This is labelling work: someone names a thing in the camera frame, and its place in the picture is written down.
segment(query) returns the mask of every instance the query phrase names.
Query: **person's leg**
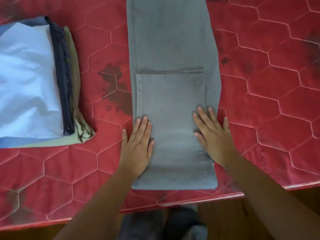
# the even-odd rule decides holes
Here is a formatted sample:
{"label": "person's leg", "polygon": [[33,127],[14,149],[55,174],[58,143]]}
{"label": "person's leg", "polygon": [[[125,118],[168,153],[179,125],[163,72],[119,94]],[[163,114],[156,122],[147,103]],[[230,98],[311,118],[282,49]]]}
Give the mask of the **person's leg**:
{"label": "person's leg", "polygon": [[178,206],[170,210],[163,229],[164,240],[206,240],[207,227],[198,213],[190,207]]}
{"label": "person's leg", "polygon": [[162,240],[161,210],[151,210],[124,216],[118,240]]}

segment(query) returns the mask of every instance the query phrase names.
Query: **folded gray pants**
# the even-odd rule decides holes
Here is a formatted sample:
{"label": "folded gray pants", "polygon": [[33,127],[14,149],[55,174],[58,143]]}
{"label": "folded gray pants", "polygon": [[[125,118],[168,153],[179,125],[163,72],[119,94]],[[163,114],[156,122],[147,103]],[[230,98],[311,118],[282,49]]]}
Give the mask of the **folded gray pants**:
{"label": "folded gray pants", "polygon": [[197,106],[215,112],[218,51],[205,0],[127,0],[133,120],[151,121],[154,154],[137,190],[214,189],[214,163],[193,132]]}

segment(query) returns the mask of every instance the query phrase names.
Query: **wooden floor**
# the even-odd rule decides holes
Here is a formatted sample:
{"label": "wooden floor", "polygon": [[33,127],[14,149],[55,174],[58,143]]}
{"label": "wooden floor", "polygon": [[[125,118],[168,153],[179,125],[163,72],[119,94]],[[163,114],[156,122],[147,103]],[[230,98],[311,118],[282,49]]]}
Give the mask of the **wooden floor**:
{"label": "wooden floor", "polygon": [[[292,191],[292,194],[320,215],[320,187]],[[198,205],[198,212],[208,226],[208,239],[273,239],[245,198],[202,203]],[[0,239],[50,240],[63,226],[2,231]]]}

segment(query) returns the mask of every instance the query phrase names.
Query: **red mattress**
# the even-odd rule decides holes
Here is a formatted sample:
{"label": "red mattress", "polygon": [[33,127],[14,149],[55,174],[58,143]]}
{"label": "red mattress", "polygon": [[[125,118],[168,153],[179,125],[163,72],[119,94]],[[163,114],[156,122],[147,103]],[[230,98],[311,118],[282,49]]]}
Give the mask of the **red mattress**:
{"label": "red mattress", "polygon": [[[239,151],[286,188],[320,184],[320,0],[207,0],[219,51],[219,119]],[[70,219],[118,166],[132,130],[126,0],[0,0],[0,23],[48,15],[73,34],[80,145],[0,150],[0,227]],[[122,212],[241,196],[216,165],[216,190],[131,190]]]}

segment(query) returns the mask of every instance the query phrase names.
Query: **forearm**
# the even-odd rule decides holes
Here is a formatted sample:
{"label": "forearm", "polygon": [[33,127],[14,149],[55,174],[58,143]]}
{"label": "forearm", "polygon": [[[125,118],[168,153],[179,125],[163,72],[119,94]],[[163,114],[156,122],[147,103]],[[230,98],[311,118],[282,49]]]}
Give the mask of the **forearm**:
{"label": "forearm", "polygon": [[133,179],[125,172],[117,170],[54,239],[108,240],[113,238],[115,219],[132,181]]}
{"label": "forearm", "polygon": [[320,239],[320,217],[240,155],[224,165],[275,239]]}

